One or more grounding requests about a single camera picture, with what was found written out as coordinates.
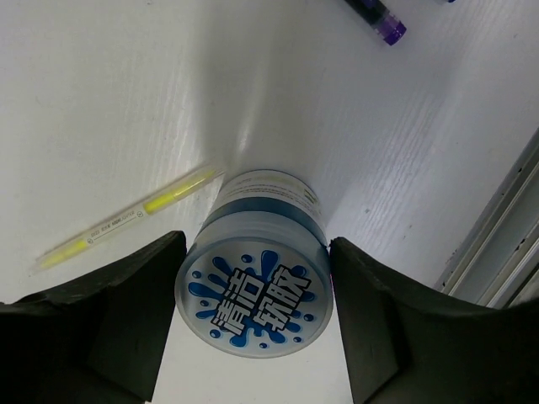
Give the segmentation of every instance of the plastic jar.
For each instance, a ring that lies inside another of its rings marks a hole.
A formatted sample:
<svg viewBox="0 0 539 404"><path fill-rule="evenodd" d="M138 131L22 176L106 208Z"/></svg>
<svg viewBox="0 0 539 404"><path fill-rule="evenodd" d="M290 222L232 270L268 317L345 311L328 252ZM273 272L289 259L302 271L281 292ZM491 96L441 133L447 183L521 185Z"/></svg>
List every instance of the plastic jar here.
<svg viewBox="0 0 539 404"><path fill-rule="evenodd" d="M270 170L225 184L176 278L179 312L215 348L249 358L312 343L333 310L316 195Z"/></svg>

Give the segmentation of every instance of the highlighter cap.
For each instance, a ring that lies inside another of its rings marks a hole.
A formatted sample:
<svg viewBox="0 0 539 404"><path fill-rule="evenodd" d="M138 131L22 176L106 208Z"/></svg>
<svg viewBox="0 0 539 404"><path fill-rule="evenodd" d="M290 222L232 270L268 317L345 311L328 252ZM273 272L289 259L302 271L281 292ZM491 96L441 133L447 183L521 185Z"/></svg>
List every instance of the highlighter cap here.
<svg viewBox="0 0 539 404"><path fill-rule="evenodd" d="M374 29L388 45L395 45L406 32L404 24L392 13L387 13Z"/></svg>

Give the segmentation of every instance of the jar lid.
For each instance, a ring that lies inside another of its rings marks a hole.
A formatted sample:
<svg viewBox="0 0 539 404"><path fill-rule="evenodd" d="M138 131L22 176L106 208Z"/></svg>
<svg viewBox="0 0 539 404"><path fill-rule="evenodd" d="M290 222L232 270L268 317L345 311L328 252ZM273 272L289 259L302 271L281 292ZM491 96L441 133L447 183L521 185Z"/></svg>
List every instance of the jar lid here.
<svg viewBox="0 0 539 404"><path fill-rule="evenodd" d="M320 268L319 259L313 264L290 246L248 237L189 255L176 279L177 305L193 332L215 348L274 358L306 347L328 325L327 259Z"/></svg>

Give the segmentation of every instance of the white surface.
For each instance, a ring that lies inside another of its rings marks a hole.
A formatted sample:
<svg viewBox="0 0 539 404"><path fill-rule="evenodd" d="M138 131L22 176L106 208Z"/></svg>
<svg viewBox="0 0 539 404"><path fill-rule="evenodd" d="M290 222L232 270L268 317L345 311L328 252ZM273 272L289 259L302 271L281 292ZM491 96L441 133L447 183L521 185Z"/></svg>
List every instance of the white surface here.
<svg viewBox="0 0 539 404"><path fill-rule="evenodd" d="M539 2L386 0L385 46L342 0L0 4L0 298L164 232L218 184L39 277L33 259L218 153L306 180L328 236L433 284L539 126ZM304 351L237 359L175 316L154 402L350 402L336 317Z"/></svg>

